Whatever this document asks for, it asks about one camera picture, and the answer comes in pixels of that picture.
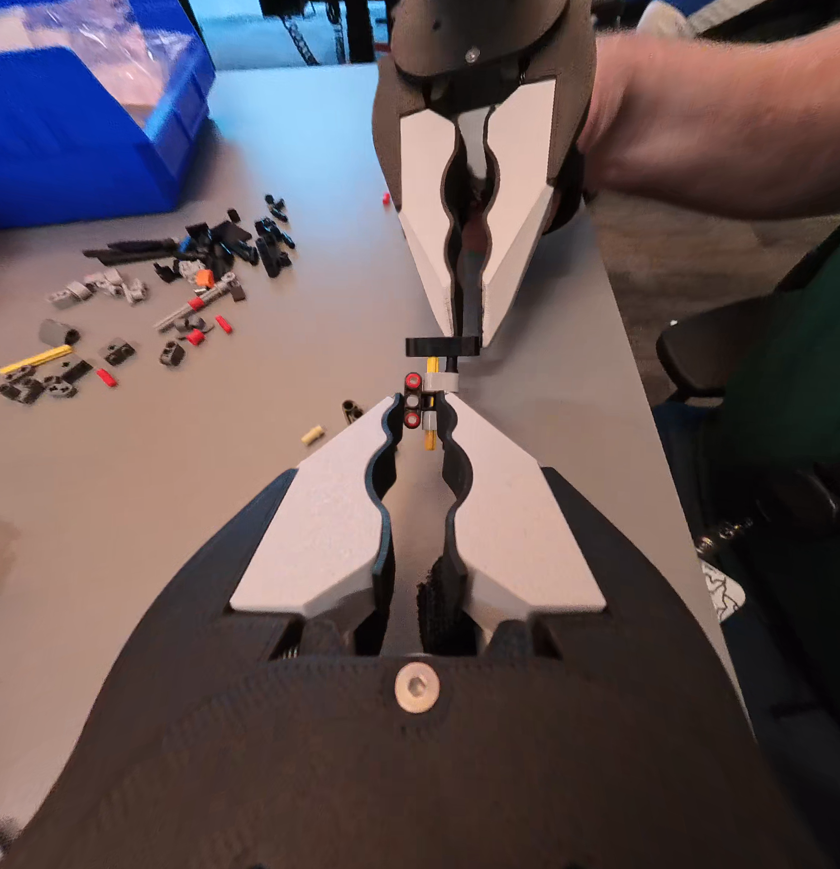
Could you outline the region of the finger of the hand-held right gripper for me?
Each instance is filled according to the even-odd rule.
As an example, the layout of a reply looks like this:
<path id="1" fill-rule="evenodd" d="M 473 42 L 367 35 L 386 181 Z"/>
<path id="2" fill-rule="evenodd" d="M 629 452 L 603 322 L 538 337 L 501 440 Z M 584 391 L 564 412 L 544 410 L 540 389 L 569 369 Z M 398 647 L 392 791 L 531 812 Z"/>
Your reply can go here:
<path id="1" fill-rule="evenodd" d="M 482 346 L 486 349 L 511 310 L 548 218 L 548 180 L 556 81 L 518 87 L 495 108 L 486 145 L 496 182 L 483 213 L 488 252 L 482 268 Z"/>
<path id="2" fill-rule="evenodd" d="M 455 222 L 444 182 L 457 154 L 456 127 L 426 109 L 404 116 L 400 133 L 400 222 L 432 314 L 443 334 L 453 337 L 455 278 L 449 244 Z"/>

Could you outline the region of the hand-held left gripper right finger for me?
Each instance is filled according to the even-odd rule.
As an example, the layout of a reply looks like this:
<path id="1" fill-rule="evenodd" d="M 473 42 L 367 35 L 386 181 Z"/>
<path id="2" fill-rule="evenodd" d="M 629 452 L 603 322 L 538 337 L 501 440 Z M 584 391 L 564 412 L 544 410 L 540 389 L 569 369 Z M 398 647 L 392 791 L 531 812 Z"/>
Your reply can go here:
<path id="1" fill-rule="evenodd" d="M 505 621 L 602 612 L 605 597 L 534 456 L 456 394 L 439 398 L 439 436 L 472 621 L 492 635 Z"/>

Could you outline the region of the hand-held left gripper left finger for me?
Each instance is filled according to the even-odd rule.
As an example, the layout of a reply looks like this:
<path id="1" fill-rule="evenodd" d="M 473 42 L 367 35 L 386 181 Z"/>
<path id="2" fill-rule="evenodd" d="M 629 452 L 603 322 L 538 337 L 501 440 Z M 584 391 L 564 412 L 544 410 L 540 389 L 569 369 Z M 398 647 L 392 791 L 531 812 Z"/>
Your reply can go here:
<path id="1" fill-rule="evenodd" d="M 285 494 L 230 598 L 240 613 L 362 624 L 382 636 L 395 557 L 384 495 L 396 480 L 404 396 L 387 396 L 290 475 Z"/>

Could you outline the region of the short black lego beam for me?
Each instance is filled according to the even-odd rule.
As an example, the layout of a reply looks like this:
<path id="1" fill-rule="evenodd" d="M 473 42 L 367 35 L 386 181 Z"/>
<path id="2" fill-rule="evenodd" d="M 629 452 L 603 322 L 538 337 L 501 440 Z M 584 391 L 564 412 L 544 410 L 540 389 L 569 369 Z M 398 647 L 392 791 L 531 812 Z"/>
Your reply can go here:
<path id="1" fill-rule="evenodd" d="M 405 339 L 405 355 L 409 358 L 478 356 L 482 342 L 476 335 L 413 337 Z"/>

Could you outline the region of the small yellow-axle lego assembly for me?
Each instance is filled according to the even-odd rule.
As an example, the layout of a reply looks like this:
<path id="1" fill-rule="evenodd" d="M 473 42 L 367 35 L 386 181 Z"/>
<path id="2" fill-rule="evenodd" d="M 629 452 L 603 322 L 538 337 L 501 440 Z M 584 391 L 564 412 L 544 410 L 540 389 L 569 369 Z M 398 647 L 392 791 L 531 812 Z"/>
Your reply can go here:
<path id="1" fill-rule="evenodd" d="M 426 371 L 411 371 L 404 377 L 404 428 L 423 433 L 427 452 L 437 446 L 438 398 L 458 392 L 458 385 L 456 362 L 433 356 L 426 359 Z"/>

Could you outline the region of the pile of lego pieces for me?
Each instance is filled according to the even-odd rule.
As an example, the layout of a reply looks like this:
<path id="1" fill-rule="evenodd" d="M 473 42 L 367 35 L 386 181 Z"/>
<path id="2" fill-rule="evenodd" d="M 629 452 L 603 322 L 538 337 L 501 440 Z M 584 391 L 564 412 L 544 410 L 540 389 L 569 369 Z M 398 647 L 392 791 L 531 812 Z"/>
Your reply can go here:
<path id="1" fill-rule="evenodd" d="M 235 266 L 244 263 L 262 267 L 270 279 L 292 266 L 291 252 L 296 244 L 287 226 L 290 216 L 283 197 L 263 196 L 265 215 L 248 230 L 236 210 L 227 211 L 221 223 L 206 222 L 186 226 L 181 238 L 121 240 L 105 248 L 88 249 L 86 257 L 102 268 L 81 280 L 67 283 L 47 296 L 56 310 L 69 310 L 96 296 L 125 301 L 136 307 L 151 296 L 149 285 L 139 277 L 127 277 L 119 266 L 149 263 L 155 276 L 165 285 L 176 284 L 191 292 L 175 311 L 154 325 L 156 337 L 163 341 L 157 362 L 163 368 L 179 368 L 190 347 L 202 345 L 214 329 L 231 334 L 233 327 L 224 315 L 213 321 L 202 313 L 221 299 L 234 302 L 247 298 Z M 78 382 L 90 373 L 108 388 L 119 382 L 114 369 L 137 354 L 137 347 L 118 337 L 100 349 L 100 364 L 78 354 L 80 329 L 62 320 L 45 318 L 38 327 L 38 340 L 44 349 L 0 368 L 0 396 L 30 406 L 42 396 L 71 398 L 78 394 Z"/>

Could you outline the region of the person's right forearm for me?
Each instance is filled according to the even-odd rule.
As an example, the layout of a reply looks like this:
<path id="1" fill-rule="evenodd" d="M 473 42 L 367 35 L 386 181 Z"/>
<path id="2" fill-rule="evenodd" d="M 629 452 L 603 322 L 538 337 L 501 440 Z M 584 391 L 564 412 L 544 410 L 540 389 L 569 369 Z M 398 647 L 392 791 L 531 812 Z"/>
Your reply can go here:
<path id="1" fill-rule="evenodd" d="M 840 213 L 840 23 L 761 44 L 597 38 L 594 193 L 745 221 Z"/>

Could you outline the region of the clear plastic parts bags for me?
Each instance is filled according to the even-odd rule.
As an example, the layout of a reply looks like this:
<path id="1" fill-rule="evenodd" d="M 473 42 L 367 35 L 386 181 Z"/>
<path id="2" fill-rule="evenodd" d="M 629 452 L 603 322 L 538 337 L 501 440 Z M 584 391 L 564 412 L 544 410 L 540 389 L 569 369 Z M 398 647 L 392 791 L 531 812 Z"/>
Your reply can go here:
<path id="1" fill-rule="evenodd" d="M 0 53 L 69 49 L 141 128 L 191 41 L 185 31 L 141 24 L 126 1 L 0 7 Z"/>

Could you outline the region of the blue plastic bin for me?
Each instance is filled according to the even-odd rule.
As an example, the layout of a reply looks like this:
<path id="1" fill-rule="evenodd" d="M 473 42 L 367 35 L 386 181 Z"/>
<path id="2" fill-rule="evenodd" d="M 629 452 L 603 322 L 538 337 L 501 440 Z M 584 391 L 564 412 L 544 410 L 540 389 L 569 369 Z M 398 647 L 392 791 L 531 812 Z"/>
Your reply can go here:
<path id="1" fill-rule="evenodd" d="M 189 2 L 130 2 L 191 35 L 141 128 L 65 48 L 0 53 L 0 229 L 173 210 L 215 79 Z"/>

